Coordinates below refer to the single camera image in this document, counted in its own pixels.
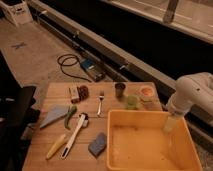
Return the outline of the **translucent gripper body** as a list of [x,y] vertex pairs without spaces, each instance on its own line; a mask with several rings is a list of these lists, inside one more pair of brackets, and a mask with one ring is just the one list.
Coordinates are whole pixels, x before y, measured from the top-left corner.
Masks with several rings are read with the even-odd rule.
[[170,133],[175,126],[177,125],[177,123],[179,121],[182,120],[181,116],[176,116],[176,115],[169,115],[165,121],[164,127],[163,127],[163,131],[165,133]]

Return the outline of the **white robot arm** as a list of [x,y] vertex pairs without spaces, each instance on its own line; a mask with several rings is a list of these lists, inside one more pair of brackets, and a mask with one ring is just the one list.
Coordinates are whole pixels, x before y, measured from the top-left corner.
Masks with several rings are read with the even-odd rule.
[[166,104],[169,116],[163,131],[171,132],[177,121],[182,119],[193,105],[213,115],[213,74],[202,72],[184,75],[176,80],[176,91]]

